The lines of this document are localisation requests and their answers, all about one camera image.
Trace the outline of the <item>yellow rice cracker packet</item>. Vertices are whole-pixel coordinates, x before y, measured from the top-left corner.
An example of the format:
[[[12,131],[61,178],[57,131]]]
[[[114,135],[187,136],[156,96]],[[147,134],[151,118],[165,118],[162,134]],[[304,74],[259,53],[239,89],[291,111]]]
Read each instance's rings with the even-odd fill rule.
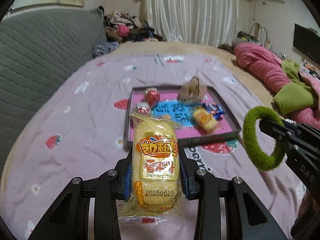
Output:
[[[130,117],[134,127],[131,195],[118,213],[119,222],[138,225],[174,220],[182,194],[176,135],[182,124],[135,110]]]
[[[203,107],[198,107],[193,111],[193,120],[207,133],[214,132],[218,123]]]

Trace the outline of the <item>blue candy wrapper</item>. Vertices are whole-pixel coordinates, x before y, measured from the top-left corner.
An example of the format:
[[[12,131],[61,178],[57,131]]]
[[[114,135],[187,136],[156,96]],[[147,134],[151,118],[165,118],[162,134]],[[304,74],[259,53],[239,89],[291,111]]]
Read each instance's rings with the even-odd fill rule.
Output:
[[[215,102],[206,102],[202,104],[202,107],[216,120],[225,114],[223,108]]]

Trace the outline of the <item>beige mesh scrunchie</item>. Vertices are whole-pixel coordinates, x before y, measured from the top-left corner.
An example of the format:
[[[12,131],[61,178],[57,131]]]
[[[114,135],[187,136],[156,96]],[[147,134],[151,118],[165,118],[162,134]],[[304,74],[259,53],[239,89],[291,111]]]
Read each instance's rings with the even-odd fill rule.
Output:
[[[198,103],[204,99],[207,93],[207,85],[198,76],[193,76],[180,88],[177,99],[184,103]]]

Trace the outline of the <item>red white chocolate egg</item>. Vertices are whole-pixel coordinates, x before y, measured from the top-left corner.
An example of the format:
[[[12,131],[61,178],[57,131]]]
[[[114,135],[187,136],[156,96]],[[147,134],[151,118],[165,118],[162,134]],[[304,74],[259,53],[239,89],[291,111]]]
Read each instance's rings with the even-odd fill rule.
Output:
[[[160,101],[160,93],[156,87],[147,88],[144,92],[144,100],[152,108]]]

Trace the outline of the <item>green blanket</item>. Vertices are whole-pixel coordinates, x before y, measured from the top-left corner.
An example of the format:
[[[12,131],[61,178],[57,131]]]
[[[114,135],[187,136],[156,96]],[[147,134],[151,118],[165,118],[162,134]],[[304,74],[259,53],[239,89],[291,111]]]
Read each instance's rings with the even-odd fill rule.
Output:
[[[285,84],[273,97],[273,101],[282,115],[305,108],[318,108],[318,96],[314,89],[302,81],[299,74],[301,65],[284,60],[281,68],[291,82]]]

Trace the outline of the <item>lilac strawberry print sheet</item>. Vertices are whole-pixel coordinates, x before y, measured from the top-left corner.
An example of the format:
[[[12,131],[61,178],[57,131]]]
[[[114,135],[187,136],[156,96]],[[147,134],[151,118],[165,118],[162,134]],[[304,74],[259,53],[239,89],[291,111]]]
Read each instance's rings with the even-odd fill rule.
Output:
[[[218,59],[207,55],[103,56],[74,73],[36,113],[11,154],[9,175],[1,192],[1,216],[17,239],[28,239],[68,182],[96,178],[114,168],[127,151],[117,139],[124,134],[124,103],[133,87],[181,85],[200,77],[220,94],[243,126],[246,113],[263,105]],[[259,172],[242,141],[185,149],[200,168],[214,176],[240,176],[268,208],[288,239],[301,203],[297,176],[282,163]],[[197,201],[181,199],[182,221],[121,226],[122,239],[193,239]]]

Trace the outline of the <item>pink quilt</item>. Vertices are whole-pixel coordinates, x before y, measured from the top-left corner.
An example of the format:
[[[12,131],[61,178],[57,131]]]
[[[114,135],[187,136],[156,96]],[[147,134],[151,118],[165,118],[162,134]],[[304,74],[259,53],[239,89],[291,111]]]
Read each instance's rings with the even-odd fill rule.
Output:
[[[279,92],[281,87],[291,82],[281,68],[281,63],[284,60],[281,60],[262,46],[254,43],[241,43],[235,47],[234,54],[239,67],[260,80],[274,96]],[[305,108],[283,116],[319,129],[319,79],[315,78],[310,73],[310,70],[302,65],[299,74],[302,77],[302,81],[310,85],[316,92],[318,96],[318,108]]]

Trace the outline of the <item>pink book tray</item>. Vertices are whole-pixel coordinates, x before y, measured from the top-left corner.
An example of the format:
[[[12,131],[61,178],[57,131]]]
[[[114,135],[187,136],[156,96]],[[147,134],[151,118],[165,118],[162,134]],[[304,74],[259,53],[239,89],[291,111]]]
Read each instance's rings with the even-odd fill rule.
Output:
[[[177,100],[180,88],[178,85],[158,86],[157,89],[161,96],[160,102],[152,109],[151,113],[155,116],[168,114],[171,120],[182,124],[182,127],[176,132],[182,146],[191,147],[217,141],[228,141],[239,135],[240,124],[227,103],[213,87],[208,87],[202,102],[218,104],[223,109],[223,114],[218,118],[215,131],[210,134],[199,128],[193,120],[193,108],[196,105],[187,105]]]

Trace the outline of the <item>blue patterned cloth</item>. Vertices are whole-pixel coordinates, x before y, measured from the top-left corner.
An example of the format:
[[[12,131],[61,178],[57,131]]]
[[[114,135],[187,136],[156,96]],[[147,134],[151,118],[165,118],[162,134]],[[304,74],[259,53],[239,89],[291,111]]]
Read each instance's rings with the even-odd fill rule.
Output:
[[[119,48],[118,42],[103,42],[102,44],[93,46],[92,56],[93,58],[107,55]]]

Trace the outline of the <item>white satin curtain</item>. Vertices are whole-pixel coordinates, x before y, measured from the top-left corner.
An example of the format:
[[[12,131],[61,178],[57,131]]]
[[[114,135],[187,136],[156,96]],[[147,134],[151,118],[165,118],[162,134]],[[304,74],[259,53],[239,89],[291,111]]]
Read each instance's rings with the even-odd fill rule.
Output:
[[[140,0],[140,15],[170,42],[217,47],[235,40],[239,0]]]

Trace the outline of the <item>grey quilted headboard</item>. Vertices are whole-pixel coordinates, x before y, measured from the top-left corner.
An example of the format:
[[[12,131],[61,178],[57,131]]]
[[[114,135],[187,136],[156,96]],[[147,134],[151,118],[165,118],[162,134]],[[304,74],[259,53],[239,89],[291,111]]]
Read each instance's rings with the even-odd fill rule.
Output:
[[[30,119],[105,41],[104,10],[44,9],[1,21],[1,164]]]

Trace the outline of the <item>pile of clothes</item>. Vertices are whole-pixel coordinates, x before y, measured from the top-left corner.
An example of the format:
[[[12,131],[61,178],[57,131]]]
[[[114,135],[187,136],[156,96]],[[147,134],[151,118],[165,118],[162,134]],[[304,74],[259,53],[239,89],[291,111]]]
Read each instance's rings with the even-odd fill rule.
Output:
[[[166,39],[156,34],[155,29],[137,16],[128,13],[113,12],[103,16],[105,35],[108,42],[165,42]]]

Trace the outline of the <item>black wall television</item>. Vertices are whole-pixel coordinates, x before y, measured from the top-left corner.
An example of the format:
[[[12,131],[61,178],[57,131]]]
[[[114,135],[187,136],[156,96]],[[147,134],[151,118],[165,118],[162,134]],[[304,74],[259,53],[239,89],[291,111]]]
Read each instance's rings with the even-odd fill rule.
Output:
[[[319,64],[320,38],[316,31],[295,23],[293,46]]]

